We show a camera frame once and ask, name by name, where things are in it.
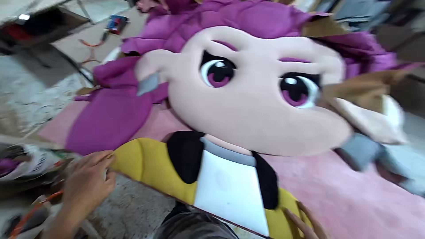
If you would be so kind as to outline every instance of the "plush costume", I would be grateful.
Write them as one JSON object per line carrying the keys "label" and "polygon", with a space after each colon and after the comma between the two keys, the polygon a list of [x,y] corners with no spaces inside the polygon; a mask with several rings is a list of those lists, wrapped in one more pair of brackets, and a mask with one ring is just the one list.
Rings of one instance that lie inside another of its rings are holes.
{"label": "plush costume", "polygon": [[204,133],[175,132],[167,143],[134,139],[115,150],[111,168],[134,180],[271,238],[292,238],[295,198],[278,188],[276,173],[256,152],[239,154],[209,142]]}
{"label": "plush costume", "polygon": [[[111,167],[134,180],[262,236],[296,237],[282,211],[299,216],[295,198],[278,187],[260,154],[308,156],[343,145],[353,130],[330,110],[343,97],[332,86],[397,68],[395,55],[365,32],[305,35],[312,32],[305,26],[323,16],[279,3],[167,5],[172,14],[154,9],[141,35],[122,45],[140,57],[95,69],[103,88],[85,98],[91,103],[73,123],[66,148],[116,149]],[[140,82],[153,76],[158,87],[139,96]],[[321,97],[325,89],[334,97]],[[176,132],[166,143],[128,142],[152,104],[165,98],[194,132]],[[350,106],[340,108],[351,115]],[[354,117],[361,125],[368,119]]]}

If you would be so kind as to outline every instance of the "purple eye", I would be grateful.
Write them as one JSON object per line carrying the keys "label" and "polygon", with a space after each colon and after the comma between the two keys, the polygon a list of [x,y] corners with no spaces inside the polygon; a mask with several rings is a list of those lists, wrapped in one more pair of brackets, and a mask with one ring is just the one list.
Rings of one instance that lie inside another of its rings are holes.
{"label": "purple eye", "polygon": [[320,75],[289,72],[281,76],[281,79],[280,90],[288,104],[297,108],[315,106],[319,94],[317,82]]}
{"label": "purple eye", "polygon": [[207,86],[218,88],[229,83],[233,78],[235,69],[235,64],[230,60],[213,56],[205,51],[199,71]]}

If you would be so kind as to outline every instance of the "human hand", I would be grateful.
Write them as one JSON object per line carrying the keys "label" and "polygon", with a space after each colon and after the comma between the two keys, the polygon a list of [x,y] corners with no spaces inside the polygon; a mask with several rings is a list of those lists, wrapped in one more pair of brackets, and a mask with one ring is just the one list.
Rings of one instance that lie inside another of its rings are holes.
{"label": "human hand", "polygon": [[313,216],[311,211],[301,202],[297,202],[297,205],[298,208],[307,215],[313,225],[313,229],[304,223],[297,215],[293,214],[288,208],[285,208],[283,213],[285,213],[286,217],[288,217],[304,233],[304,239],[330,239],[323,226]]}
{"label": "human hand", "polygon": [[62,211],[73,224],[82,222],[114,190],[116,174],[106,168],[115,157],[112,150],[85,156],[65,183]]}

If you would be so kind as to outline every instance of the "hand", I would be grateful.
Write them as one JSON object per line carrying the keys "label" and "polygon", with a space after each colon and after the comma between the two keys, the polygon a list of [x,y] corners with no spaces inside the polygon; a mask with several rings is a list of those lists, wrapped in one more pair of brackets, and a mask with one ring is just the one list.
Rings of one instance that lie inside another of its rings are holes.
{"label": "hand", "polygon": [[76,223],[82,222],[114,190],[116,174],[106,168],[114,160],[112,150],[85,156],[65,183],[63,211]]}
{"label": "hand", "polygon": [[288,208],[285,208],[283,213],[285,213],[286,217],[288,217],[304,233],[304,239],[330,239],[323,229],[323,226],[313,216],[311,211],[301,202],[297,202],[297,205],[298,208],[307,215],[313,225],[313,229],[305,224],[299,217],[297,217],[297,215],[293,214]]}
{"label": "hand", "polygon": [[115,187],[116,174],[106,173],[114,160],[112,150],[85,156],[66,180],[63,206],[43,234],[43,239],[72,239],[80,223],[95,210]]}

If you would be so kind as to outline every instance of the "finger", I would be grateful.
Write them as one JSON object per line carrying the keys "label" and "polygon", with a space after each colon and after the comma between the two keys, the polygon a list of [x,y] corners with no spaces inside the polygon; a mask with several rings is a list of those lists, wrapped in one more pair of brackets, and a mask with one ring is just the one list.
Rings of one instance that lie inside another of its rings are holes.
{"label": "finger", "polygon": [[319,239],[327,239],[326,231],[324,230],[323,226],[319,223],[319,221],[316,219],[316,217],[313,215],[313,213],[308,209],[302,202],[297,201],[298,208],[303,211],[310,222],[313,225],[314,232],[317,234]]}
{"label": "finger", "polygon": [[79,161],[78,161],[78,163],[77,163],[77,165],[76,165],[75,169],[82,168],[82,167],[83,167],[84,165],[86,165],[86,164],[87,164],[87,162],[89,162],[89,161],[91,160],[91,158],[92,158],[93,156],[95,156],[97,153],[98,153],[98,152],[93,152],[93,153],[91,153],[91,154],[87,154],[86,156],[84,156],[81,160],[79,160]]}
{"label": "finger", "polygon": [[115,188],[116,172],[108,170],[106,173],[106,184],[108,185],[108,192],[112,192]]}
{"label": "finger", "polygon": [[313,229],[305,224],[301,219],[293,214],[288,208],[285,208],[283,213],[304,233],[306,239],[319,239]]}
{"label": "finger", "polygon": [[91,166],[95,166],[99,164],[101,161],[105,159],[106,156],[108,156],[111,153],[113,153],[112,150],[97,152],[97,154],[94,155],[89,162],[87,162],[87,166],[91,167]]}
{"label": "finger", "polygon": [[98,166],[102,170],[105,170],[114,160],[115,160],[115,156],[110,155],[109,157],[106,157],[103,161],[99,162]]}
{"label": "finger", "polygon": [[106,172],[106,181],[109,182],[113,182],[115,183],[115,179],[116,179],[116,172],[112,171],[112,170],[108,170]]}

